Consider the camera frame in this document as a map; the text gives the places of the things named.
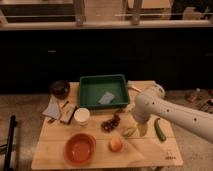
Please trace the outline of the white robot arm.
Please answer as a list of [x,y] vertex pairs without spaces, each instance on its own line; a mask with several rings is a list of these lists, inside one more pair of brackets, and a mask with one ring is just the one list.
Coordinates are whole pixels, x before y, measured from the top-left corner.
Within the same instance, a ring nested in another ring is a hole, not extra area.
[[168,102],[164,97],[165,91],[159,84],[138,93],[132,109],[135,121],[145,124],[154,114],[213,143],[213,114]]

